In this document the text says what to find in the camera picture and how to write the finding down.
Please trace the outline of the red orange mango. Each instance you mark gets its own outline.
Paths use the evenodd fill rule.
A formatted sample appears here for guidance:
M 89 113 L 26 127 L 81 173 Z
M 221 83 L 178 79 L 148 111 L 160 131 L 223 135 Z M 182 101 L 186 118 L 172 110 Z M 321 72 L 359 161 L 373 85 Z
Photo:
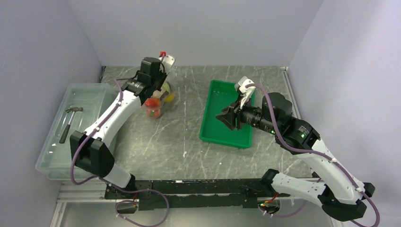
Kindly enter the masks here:
M 161 106 L 161 101 L 158 98 L 151 97 L 147 99 L 144 104 L 147 108 L 155 109 Z

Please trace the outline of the orange fruit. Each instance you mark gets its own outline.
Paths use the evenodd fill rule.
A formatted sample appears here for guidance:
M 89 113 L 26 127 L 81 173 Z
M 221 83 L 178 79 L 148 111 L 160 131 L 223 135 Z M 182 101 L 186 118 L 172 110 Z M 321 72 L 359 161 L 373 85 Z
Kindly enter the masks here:
M 174 100 L 175 98 L 175 92 L 169 93 L 166 98 L 165 98 L 165 103 L 170 103 Z

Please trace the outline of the clear zip top bag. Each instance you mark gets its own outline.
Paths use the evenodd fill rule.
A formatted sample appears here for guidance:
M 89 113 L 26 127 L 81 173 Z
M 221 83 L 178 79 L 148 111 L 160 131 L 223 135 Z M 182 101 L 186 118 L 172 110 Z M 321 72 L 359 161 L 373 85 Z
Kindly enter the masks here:
M 174 86 L 170 82 L 164 82 L 161 89 L 156 90 L 144 103 L 148 117 L 150 119 L 161 117 L 172 105 L 174 98 Z

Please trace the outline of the white green cabbage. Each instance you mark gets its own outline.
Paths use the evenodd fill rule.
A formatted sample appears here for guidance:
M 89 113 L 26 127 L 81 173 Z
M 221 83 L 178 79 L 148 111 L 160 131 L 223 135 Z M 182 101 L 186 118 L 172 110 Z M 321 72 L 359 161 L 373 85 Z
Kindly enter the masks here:
M 155 90 L 153 97 L 163 100 L 171 94 L 171 86 L 169 82 L 164 82 L 160 90 Z

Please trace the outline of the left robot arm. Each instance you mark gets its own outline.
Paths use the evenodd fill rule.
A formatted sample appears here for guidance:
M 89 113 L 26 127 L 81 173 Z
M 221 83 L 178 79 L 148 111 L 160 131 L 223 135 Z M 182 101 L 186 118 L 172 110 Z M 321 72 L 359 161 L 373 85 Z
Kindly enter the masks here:
M 105 112 L 83 132 L 71 134 L 70 180 L 73 184 L 81 185 L 99 178 L 116 188 L 125 199 L 136 193 L 135 176 L 115 163 L 109 147 L 127 119 L 155 91 L 161 90 L 175 60 L 174 56 L 167 54 L 158 58 L 145 57 L 136 74 L 117 85 L 119 93 Z

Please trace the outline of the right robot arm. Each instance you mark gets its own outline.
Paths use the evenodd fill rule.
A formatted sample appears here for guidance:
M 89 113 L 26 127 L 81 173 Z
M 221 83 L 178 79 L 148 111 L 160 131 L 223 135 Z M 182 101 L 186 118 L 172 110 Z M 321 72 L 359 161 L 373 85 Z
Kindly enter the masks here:
M 216 119 L 231 130 L 249 125 L 275 136 L 275 141 L 292 155 L 307 163 L 322 179 L 313 183 L 269 169 L 260 179 L 266 196 L 285 193 L 314 203 L 339 221 L 362 218 L 375 187 L 363 183 L 343 168 L 328 150 L 319 133 L 306 121 L 292 115 L 292 103 L 273 92 L 262 99 L 261 107 L 236 100 L 217 114 Z

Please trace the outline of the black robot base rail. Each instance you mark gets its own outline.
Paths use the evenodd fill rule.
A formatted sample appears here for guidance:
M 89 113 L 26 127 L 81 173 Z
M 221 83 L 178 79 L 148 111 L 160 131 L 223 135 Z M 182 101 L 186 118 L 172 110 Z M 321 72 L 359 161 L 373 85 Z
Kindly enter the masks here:
M 137 180 L 139 193 L 126 194 L 107 186 L 105 199 L 135 199 L 140 211 L 171 208 L 257 208 L 278 193 L 261 185 L 258 178 L 203 180 Z

